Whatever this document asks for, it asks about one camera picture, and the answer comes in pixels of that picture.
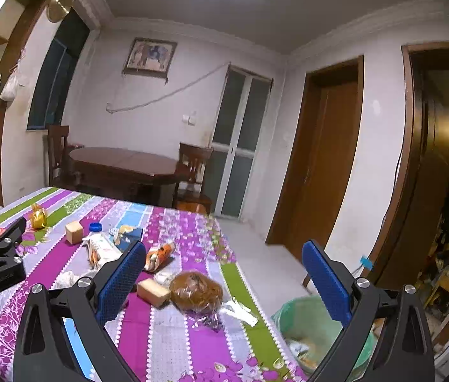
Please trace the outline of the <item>purple floral striped tablecloth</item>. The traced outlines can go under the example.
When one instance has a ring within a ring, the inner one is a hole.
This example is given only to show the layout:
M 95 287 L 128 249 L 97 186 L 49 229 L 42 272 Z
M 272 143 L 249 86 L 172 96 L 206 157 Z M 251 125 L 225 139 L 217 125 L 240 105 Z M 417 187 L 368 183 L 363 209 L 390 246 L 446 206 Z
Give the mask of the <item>purple floral striped tablecloth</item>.
M 0 381 L 303 381 L 217 220 L 56 187 L 0 210 Z

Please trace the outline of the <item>brown wooden door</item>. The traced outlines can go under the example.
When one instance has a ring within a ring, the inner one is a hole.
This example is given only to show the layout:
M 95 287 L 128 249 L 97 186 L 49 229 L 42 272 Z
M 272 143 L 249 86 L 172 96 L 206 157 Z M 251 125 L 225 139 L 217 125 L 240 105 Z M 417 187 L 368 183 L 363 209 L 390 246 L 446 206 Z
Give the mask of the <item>brown wooden door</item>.
M 266 242 L 297 259 L 311 239 L 331 235 L 358 143 L 364 57 L 307 73 L 287 173 Z

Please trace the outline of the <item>yellow sponge cube far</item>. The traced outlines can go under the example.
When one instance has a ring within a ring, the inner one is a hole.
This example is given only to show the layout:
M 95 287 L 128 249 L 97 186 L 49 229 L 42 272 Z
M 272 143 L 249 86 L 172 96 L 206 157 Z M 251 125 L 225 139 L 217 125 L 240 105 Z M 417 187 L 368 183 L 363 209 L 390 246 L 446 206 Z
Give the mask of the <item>yellow sponge cube far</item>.
M 65 226 L 66 240 L 71 245 L 79 244 L 83 241 L 85 231 L 83 226 L 78 221 L 73 221 Z

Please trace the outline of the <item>yellow sponge cube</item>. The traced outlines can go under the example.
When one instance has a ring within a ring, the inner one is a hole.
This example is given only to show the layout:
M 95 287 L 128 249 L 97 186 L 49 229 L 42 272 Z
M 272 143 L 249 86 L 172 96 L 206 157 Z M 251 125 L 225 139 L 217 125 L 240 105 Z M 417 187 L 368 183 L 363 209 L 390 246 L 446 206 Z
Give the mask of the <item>yellow sponge cube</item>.
M 169 301 L 171 292 L 153 279 L 145 279 L 136 284 L 136 295 L 159 309 Z
M 83 241 L 85 231 L 83 226 L 78 221 L 73 221 L 65 226 L 66 240 L 71 245 L 79 244 Z

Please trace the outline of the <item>round dark wooden table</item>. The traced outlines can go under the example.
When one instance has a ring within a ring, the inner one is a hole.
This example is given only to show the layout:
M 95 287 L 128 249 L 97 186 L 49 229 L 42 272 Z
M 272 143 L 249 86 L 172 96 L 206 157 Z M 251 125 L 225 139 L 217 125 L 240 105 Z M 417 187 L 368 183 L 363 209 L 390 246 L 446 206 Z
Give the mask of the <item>round dark wooden table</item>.
M 157 205 L 161 188 L 190 178 L 189 168 L 164 155 L 117 147 L 82 147 L 69 153 L 79 183 L 106 197 Z

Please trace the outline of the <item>large orange white carton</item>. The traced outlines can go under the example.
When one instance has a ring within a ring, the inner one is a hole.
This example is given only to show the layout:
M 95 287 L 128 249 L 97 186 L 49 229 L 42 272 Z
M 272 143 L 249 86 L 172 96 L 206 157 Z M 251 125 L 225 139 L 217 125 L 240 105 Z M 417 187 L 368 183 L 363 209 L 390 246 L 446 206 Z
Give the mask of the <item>large orange white carton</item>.
M 107 262 L 118 260 L 122 252 L 102 232 L 91 233 L 83 239 L 91 270 L 100 270 Z

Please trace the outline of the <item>white crumpled tissue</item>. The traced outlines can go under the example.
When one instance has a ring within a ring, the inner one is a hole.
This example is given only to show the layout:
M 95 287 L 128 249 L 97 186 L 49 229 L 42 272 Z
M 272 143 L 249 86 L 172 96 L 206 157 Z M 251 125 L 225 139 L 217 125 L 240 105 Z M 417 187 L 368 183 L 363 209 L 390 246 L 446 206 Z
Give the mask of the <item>white crumpled tissue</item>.
M 65 288 L 70 288 L 78 280 L 78 276 L 72 271 L 62 272 L 53 283 L 52 290 L 60 290 Z

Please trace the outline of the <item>brown bread in plastic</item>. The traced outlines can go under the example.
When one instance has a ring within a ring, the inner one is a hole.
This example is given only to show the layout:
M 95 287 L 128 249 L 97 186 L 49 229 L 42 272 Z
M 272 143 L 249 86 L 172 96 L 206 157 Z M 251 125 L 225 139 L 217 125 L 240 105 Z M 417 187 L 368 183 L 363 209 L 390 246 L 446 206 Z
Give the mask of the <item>brown bread in plastic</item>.
M 219 329 L 218 311 L 224 300 L 219 283 L 201 272 L 184 271 L 172 279 L 169 291 L 175 307 L 194 319 L 197 325 Z

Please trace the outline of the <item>wooden chair right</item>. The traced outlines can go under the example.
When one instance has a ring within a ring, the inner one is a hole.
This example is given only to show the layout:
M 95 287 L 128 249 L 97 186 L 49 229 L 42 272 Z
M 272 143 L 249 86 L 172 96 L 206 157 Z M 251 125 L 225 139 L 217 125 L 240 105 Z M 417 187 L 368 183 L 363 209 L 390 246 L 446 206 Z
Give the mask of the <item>wooden chair right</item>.
M 180 188 L 180 183 L 175 185 L 172 207 L 179 209 L 184 207 L 196 208 L 201 205 L 205 214 L 211 212 L 212 200 L 203 192 L 205 168 L 211 159 L 212 150 L 208 147 L 198 147 L 186 143 L 180 143 L 179 162 L 189 169 L 187 180 L 182 183 L 185 189 Z

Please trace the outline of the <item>green bag trash bin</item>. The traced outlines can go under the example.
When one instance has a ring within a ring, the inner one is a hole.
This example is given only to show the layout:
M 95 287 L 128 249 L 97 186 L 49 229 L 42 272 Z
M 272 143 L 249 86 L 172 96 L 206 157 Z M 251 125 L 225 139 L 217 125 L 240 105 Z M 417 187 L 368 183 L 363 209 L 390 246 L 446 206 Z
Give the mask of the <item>green bag trash bin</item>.
M 286 302 L 272 319 L 306 375 L 316 371 L 342 330 L 317 295 Z

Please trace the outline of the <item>white glass double door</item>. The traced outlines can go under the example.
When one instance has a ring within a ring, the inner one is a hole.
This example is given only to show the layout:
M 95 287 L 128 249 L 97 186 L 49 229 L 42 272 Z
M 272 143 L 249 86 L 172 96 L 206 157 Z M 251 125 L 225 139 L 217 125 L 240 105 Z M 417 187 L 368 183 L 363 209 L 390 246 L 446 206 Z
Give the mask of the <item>white glass double door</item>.
M 236 67 L 227 71 L 205 168 L 203 191 L 215 216 L 238 218 L 250 182 L 273 81 Z

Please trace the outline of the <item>gold round wall clock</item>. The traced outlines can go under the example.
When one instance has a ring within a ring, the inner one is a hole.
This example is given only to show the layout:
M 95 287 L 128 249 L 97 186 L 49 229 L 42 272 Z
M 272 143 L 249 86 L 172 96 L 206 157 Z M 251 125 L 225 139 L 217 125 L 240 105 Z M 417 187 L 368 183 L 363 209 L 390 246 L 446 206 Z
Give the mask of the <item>gold round wall clock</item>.
M 51 23 L 61 22 L 73 7 L 73 0 L 50 0 L 46 7 L 46 17 Z

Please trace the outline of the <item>small orange white carton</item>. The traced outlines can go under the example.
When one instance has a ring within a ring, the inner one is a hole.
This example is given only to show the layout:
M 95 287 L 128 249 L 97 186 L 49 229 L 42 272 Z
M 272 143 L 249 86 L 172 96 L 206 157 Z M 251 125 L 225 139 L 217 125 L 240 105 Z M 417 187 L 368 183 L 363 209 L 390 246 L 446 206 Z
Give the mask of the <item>small orange white carton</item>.
M 151 247 L 146 256 L 144 270 L 150 273 L 158 271 L 172 256 L 175 248 L 174 243 L 167 243 L 160 247 Z

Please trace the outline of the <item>yellow sponge cube near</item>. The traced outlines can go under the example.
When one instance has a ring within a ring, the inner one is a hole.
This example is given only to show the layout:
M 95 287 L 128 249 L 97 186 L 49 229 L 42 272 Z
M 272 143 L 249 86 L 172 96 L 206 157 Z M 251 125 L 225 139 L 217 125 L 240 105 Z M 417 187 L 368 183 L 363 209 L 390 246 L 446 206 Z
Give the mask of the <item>yellow sponge cube near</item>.
M 136 284 L 136 295 L 159 309 L 169 301 L 171 292 L 153 279 L 145 279 Z

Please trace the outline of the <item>blue bottle cap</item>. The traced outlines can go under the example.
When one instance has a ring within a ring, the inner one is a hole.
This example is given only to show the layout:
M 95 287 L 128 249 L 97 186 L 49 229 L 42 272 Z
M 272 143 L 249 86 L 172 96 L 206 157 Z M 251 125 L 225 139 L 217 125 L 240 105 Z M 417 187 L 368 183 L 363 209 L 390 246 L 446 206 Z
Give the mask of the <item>blue bottle cap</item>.
M 103 229 L 103 226 L 101 223 L 90 223 L 89 225 L 89 231 L 93 233 L 101 232 Z

